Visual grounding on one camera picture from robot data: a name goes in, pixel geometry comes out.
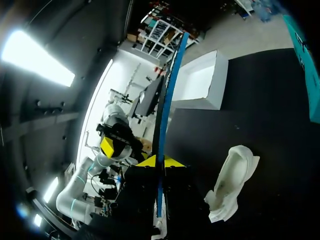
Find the fluorescent light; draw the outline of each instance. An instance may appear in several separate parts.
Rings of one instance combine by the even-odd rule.
[[[88,120],[89,120],[89,116],[91,113],[91,110],[93,108],[93,105],[95,103],[95,100],[97,98],[98,92],[101,88],[102,83],[104,82],[104,79],[109,71],[109,69],[111,68],[111,65],[114,61],[111,59],[110,62],[108,63],[108,65],[106,66],[104,72],[102,73],[98,84],[96,85],[96,88],[93,92],[92,98],[90,100],[88,109],[86,111],[85,117],[84,117],[84,121],[83,121],[83,125],[82,125],[82,129],[81,129],[81,134],[80,134],[80,140],[79,140],[79,146],[78,146],[78,152],[76,155],[76,166],[79,164],[80,161],[80,154],[81,154],[81,148],[84,145],[84,138],[85,138],[85,133],[86,133],[86,129],[87,129],[87,124],[88,124]]]
[[[75,75],[50,56],[23,31],[11,34],[1,55],[3,61],[70,87]]]
[[[39,214],[36,214],[35,217],[34,217],[33,223],[34,223],[37,227],[40,227],[41,222],[42,222],[42,217],[40,217]]]
[[[46,203],[48,203],[52,197],[52,195],[54,194],[56,188],[58,187],[59,184],[59,180],[58,177],[56,177],[53,182],[50,184],[48,190],[45,192],[45,195],[43,197],[44,201]]]
[[[154,10],[156,10],[156,9],[155,8],[152,9],[147,15],[145,15],[144,18],[142,18],[140,23],[142,24],[147,19],[147,17],[154,12]]]

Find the white container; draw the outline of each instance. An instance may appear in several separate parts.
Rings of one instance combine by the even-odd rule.
[[[180,68],[172,106],[178,109],[220,110],[228,73],[228,59],[218,50]]]

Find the black table surface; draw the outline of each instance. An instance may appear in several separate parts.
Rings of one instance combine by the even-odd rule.
[[[237,145],[260,161],[238,197],[238,211],[213,224],[212,234],[262,239],[316,233],[320,124],[310,122],[304,72],[293,48],[230,60],[221,110],[177,109],[165,152],[193,167],[205,196]]]

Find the white towel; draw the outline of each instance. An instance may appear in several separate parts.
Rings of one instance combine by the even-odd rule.
[[[214,191],[210,190],[204,200],[210,206],[212,223],[227,221],[238,209],[237,197],[245,182],[257,168],[260,157],[254,156],[246,146],[234,146],[229,150]]]

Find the floor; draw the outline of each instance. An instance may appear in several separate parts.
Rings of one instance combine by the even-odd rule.
[[[216,20],[204,40],[187,49],[182,65],[218,49],[229,59],[272,49],[293,48],[281,15],[263,23],[255,14],[243,20],[238,14]]]

